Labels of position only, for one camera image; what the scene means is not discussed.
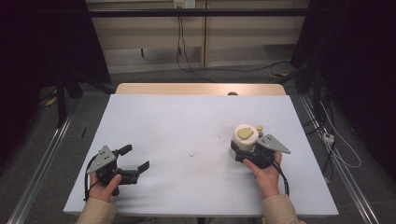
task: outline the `table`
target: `table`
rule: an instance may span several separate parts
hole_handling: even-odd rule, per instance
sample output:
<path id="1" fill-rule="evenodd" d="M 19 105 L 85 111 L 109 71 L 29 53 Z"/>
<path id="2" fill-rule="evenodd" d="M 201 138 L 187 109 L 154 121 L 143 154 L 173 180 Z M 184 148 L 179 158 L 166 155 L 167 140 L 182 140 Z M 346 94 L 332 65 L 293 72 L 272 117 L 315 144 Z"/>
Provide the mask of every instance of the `table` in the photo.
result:
<path id="1" fill-rule="evenodd" d="M 224 95 L 230 91 L 239 96 Z M 150 168 L 137 185 L 120 186 L 120 196 L 113 202 L 119 214 L 260 217 L 261 196 L 254 175 L 229 155 L 233 129 L 243 122 L 263 122 L 264 134 L 271 133 L 291 150 L 283 157 L 282 168 L 298 215 L 338 214 L 281 86 L 181 83 L 119 86 L 117 94 L 110 97 L 64 211 L 82 211 L 85 167 L 98 149 L 132 144 L 134 150 L 119 158 L 119 167 L 134 169 L 150 160 Z M 279 189 L 283 191 L 281 178 Z"/>

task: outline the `metal bar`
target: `metal bar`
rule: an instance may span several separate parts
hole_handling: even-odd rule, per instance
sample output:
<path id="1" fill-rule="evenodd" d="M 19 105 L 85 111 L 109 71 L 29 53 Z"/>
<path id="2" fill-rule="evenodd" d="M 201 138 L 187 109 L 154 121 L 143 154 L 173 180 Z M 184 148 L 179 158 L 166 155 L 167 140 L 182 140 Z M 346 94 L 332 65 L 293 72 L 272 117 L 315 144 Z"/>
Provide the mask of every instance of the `metal bar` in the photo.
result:
<path id="1" fill-rule="evenodd" d="M 43 183 L 47 172 L 52 164 L 53 158 L 56 155 L 56 152 L 64 139 L 64 135 L 67 132 L 69 127 L 71 118 L 76 111 L 77 106 L 74 105 L 69 115 L 67 116 L 64 124 L 56 129 L 55 134 L 52 137 L 47 150 L 41 159 L 38 167 L 35 170 L 35 174 L 30 179 L 29 184 L 26 187 L 26 190 L 22 194 L 20 200 L 17 203 L 14 211 L 12 212 L 7 224 L 22 224 L 24 223 L 30 208 L 32 207 L 35 197 L 40 190 L 41 184 Z"/>
<path id="2" fill-rule="evenodd" d="M 319 126 L 318 122 L 314 119 L 315 114 L 312 111 L 311 108 L 313 108 L 312 103 L 309 101 L 309 99 L 305 99 L 303 96 L 300 95 L 300 100 L 303 103 L 303 106 L 309 116 L 313 120 L 314 126 L 317 128 Z M 319 138 L 321 139 L 322 132 L 318 129 L 318 135 Z M 326 150 L 330 153 L 330 147 L 326 146 Z M 337 155 L 341 158 L 340 153 L 338 152 L 338 149 L 335 147 L 333 150 Z M 361 213 L 361 217 L 363 218 L 364 222 L 367 224 L 378 224 L 379 220 L 375 215 L 373 207 L 370 205 L 370 202 L 368 201 L 367 197 L 365 196 L 364 192 L 361 190 L 361 187 L 359 184 L 356 182 L 355 178 L 353 177 L 352 173 L 350 173 L 349 169 L 347 168 L 346 165 L 344 165 L 342 162 L 337 160 L 337 158 L 334 157 L 332 154 L 332 162 L 335 166 L 335 168 L 338 171 L 338 174 L 341 176 L 341 179 L 343 180 L 346 189 L 348 190 L 352 201 L 355 203 L 356 207 L 358 208 L 359 212 Z"/>
<path id="3" fill-rule="evenodd" d="M 162 8 L 162 9 L 92 9 L 90 11 L 36 9 L 34 13 L 49 16 L 108 17 L 304 17 L 326 16 L 333 8 Z"/>

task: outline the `cable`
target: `cable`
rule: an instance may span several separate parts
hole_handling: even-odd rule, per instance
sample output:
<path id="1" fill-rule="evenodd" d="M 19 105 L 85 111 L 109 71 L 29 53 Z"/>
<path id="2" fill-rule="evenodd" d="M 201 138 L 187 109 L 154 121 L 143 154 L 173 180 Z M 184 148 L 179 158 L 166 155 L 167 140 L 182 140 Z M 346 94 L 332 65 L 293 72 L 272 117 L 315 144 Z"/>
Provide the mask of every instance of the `cable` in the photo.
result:
<path id="1" fill-rule="evenodd" d="M 295 8 L 295 0 L 293 0 L 293 9 Z M 294 16 L 294 24 L 296 25 L 296 31 L 297 31 L 297 35 L 300 37 L 300 31 L 298 30 L 298 25 L 297 25 L 297 20 L 296 17 Z"/>
<path id="2" fill-rule="evenodd" d="M 337 155 L 334 150 L 332 149 L 332 147 L 330 146 L 329 143 L 327 143 L 327 146 L 329 147 L 329 150 L 334 154 L 334 157 L 337 158 L 338 160 L 340 160 L 344 165 L 349 166 L 351 168 L 359 168 L 361 167 L 361 158 L 359 157 L 358 153 L 353 149 L 353 147 L 341 136 L 341 134 L 339 132 L 337 132 L 337 130 L 334 128 L 332 122 L 330 121 L 329 118 L 329 114 L 327 113 L 326 110 L 324 110 L 327 119 L 329 120 L 330 125 L 332 126 L 332 128 L 334 129 L 335 133 L 344 141 L 344 143 L 346 143 L 346 145 L 352 150 L 352 152 L 356 155 L 356 157 L 359 160 L 359 165 L 351 165 L 347 162 L 345 162 L 339 155 Z"/>
<path id="3" fill-rule="evenodd" d="M 187 65 L 189 66 L 190 70 L 185 70 L 180 66 L 180 63 L 178 61 L 178 50 L 180 49 L 180 33 L 181 33 L 181 38 L 183 41 L 183 50 L 184 50 L 184 56 L 186 58 L 187 61 Z M 195 73 L 195 71 L 191 68 L 190 66 L 190 62 L 189 62 L 189 58 L 187 57 L 187 52 L 186 52 L 186 43 L 184 41 L 184 28 L 183 28 L 183 19 L 181 17 L 178 17 L 178 41 L 177 41 L 177 65 L 178 67 L 186 72 L 192 72 L 196 77 L 209 81 L 209 82 L 213 82 L 213 83 L 217 83 L 217 81 L 211 80 L 209 78 L 205 78 L 205 77 L 201 77 L 198 74 Z"/>
<path id="4" fill-rule="evenodd" d="M 283 184 L 284 184 L 284 187 L 285 187 L 285 193 L 290 196 L 289 182 L 288 182 L 288 179 L 286 178 L 286 176 L 283 174 L 283 171 L 280 168 L 280 164 L 276 160 L 270 161 L 268 156 L 265 155 L 264 153 L 262 153 L 261 151 L 257 150 L 257 152 L 279 172 L 279 174 L 283 178 Z"/>
<path id="5" fill-rule="evenodd" d="M 182 39 L 183 42 L 183 51 L 184 51 L 184 55 L 187 61 L 187 65 L 189 66 L 189 70 L 182 68 L 180 66 L 180 62 L 178 60 L 178 54 L 179 54 L 179 49 L 180 49 L 180 38 Z M 271 75 L 272 75 L 272 67 L 274 65 L 277 64 L 281 64 L 281 63 L 290 63 L 289 61 L 282 61 L 282 62 L 277 62 L 277 63 L 272 63 L 270 65 L 265 65 L 264 67 L 260 67 L 260 68 L 253 68 L 253 69 L 246 69 L 246 70 L 238 70 L 238 69 L 226 69 L 226 68 L 200 68 L 200 69 L 192 69 L 190 62 L 189 62 L 189 58 L 187 56 L 187 52 L 186 52 L 186 44 L 185 44 L 185 40 L 184 40 L 184 27 L 183 27 L 183 19 L 181 17 L 178 17 L 178 41 L 177 41 L 177 65 L 180 68 L 180 70 L 185 71 L 185 72 L 193 72 L 195 74 L 195 72 L 199 72 L 199 71 L 225 71 L 225 72 L 255 72 L 255 71 L 260 71 L 266 68 L 270 68 L 271 69 Z M 204 78 L 204 77 L 200 77 L 197 74 L 195 74 L 198 78 L 204 79 L 206 81 L 211 81 L 211 82 L 215 82 L 213 80 Z"/>
<path id="6" fill-rule="evenodd" d="M 84 191 L 84 193 L 85 193 L 84 201 L 85 201 L 85 202 L 88 201 L 88 198 L 90 197 L 90 190 L 91 190 L 91 188 L 92 188 L 93 185 L 94 185 L 94 184 L 91 185 L 90 188 L 88 189 L 88 175 L 87 175 L 87 172 L 88 172 L 88 169 L 90 169 L 92 162 L 96 159 L 96 156 L 92 157 L 92 159 L 88 162 L 87 169 L 86 169 L 86 171 L 85 171 L 85 179 L 84 179 L 84 189 L 85 189 L 85 191 Z"/>

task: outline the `hand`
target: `hand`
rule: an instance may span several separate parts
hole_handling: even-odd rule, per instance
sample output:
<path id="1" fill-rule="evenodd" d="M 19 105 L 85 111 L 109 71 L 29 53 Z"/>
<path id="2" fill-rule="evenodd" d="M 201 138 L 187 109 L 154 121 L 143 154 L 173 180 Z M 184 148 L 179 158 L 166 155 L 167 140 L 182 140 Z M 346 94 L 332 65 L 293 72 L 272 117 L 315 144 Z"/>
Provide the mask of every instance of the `hand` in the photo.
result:
<path id="1" fill-rule="evenodd" d="M 280 164 L 281 159 L 282 153 L 277 151 L 275 160 Z M 271 165 L 265 169 L 260 169 L 250 160 L 244 159 L 243 162 L 256 176 L 256 182 L 259 186 L 260 192 L 262 193 L 263 199 L 279 194 L 279 189 L 277 187 L 279 172 L 274 166 Z"/>
<path id="2" fill-rule="evenodd" d="M 117 186 L 121 182 L 121 175 L 115 175 L 113 179 L 111 179 L 110 183 L 108 183 L 108 185 L 98 182 L 99 179 L 96 176 L 96 172 L 93 172 L 90 175 L 90 178 L 91 178 L 90 198 L 99 199 L 110 203 L 111 193 L 113 192 L 114 189 L 117 188 Z"/>

